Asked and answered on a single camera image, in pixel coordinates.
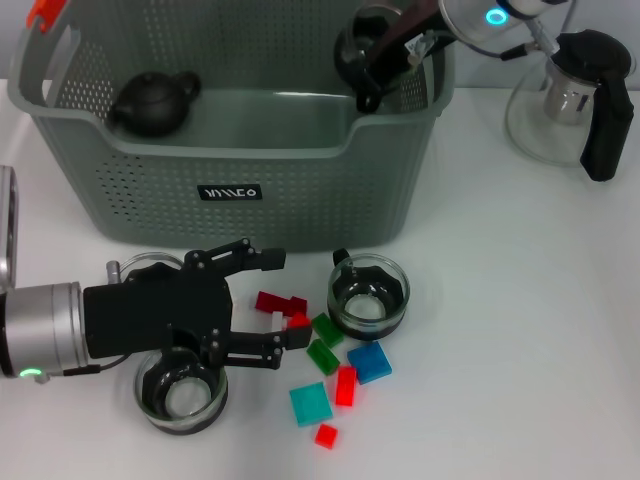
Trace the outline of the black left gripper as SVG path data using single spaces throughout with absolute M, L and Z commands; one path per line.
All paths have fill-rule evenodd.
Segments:
M 93 359 L 185 347 L 207 366 L 277 370 L 285 350 L 306 348 L 311 327 L 268 333 L 231 331 L 229 273 L 284 268 L 282 248 L 257 250 L 248 238 L 192 250 L 179 269 L 163 263 L 120 284 L 83 291 L 83 320 Z

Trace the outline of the glass teacup with black base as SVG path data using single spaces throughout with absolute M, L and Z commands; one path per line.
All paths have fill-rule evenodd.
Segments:
M 224 369 L 210 369 L 194 352 L 180 347 L 149 353 L 134 380 L 134 396 L 147 420 L 177 436 L 211 426 L 226 406 L 228 391 Z
M 161 262 L 176 268 L 183 266 L 183 261 L 169 253 L 165 252 L 145 252 L 132 256 L 119 266 L 120 281 L 125 279 L 125 274 L 133 270 L 133 267 L 140 262 Z
M 363 0 L 339 33 L 334 44 L 334 65 L 340 78 L 355 92 L 359 83 L 345 81 L 345 52 L 368 51 L 384 36 L 403 13 L 396 0 Z
M 395 261 L 373 253 L 333 252 L 327 308 L 332 322 L 347 336 L 376 341 L 401 324 L 411 289 Z

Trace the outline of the grey perforated plastic storage bin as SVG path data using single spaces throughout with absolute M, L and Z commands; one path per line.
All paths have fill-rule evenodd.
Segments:
M 455 51 L 426 59 L 373 115 L 333 62 L 362 0 L 65 0 L 33 17 L 8 94 L 29 114 L 95 226 L 137 244 L 323 251 L 401 230 L 430 134 L 449 104 Z M 196 73 L 175 133 L 108 122 L 146 72 Z

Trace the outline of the dark red toy brick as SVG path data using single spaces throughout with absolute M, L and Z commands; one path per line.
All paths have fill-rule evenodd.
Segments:
M 256 298 L 255 309 L 264 313 L 280 312 L 285 317 L 293 317 L 298 313 L 307 314 L 307 301 L 296 296 L 284 298 L 260 291 Z

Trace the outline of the green toy brick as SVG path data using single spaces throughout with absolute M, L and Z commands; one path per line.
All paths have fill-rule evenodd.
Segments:
M 333 348 L 344 340 L 344 334 L 333 323 L 331 318 L 321 313 L 311 320 L 311 325 L 319 338 L 329 347 Z
M 313 340 L 306 353 L 325 376 L 334 374 L 340 366 L 338 358 L 321 339 Z

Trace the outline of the teal square toy brick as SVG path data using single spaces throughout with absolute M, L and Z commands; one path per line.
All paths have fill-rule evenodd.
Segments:
M 306 427 L 333 418 L 333 412 L 323 382 L 289 391 L 293 412 L 299 427 Z

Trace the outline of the long red toy brick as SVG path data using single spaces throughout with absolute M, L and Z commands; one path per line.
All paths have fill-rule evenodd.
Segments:
M 355 399 L 357 370 L 351 366 L 340 367 L 337 371 L 335 404 L 352 407 Z

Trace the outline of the blue square toy brick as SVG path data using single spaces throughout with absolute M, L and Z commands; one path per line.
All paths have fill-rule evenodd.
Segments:
M 379 342 L 365 343 L 346 353 L 349 364 L 356 370 L 361 385 L 390 375 L 392 366 Z

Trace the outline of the black clay teapot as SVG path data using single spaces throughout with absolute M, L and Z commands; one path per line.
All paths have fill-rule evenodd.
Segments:
M 141 73 L 117 95 L 108 112 L 108 124 L 141 137 L 169 135 L 183 125 L 201 88 L 201 79 L 193 71 Z

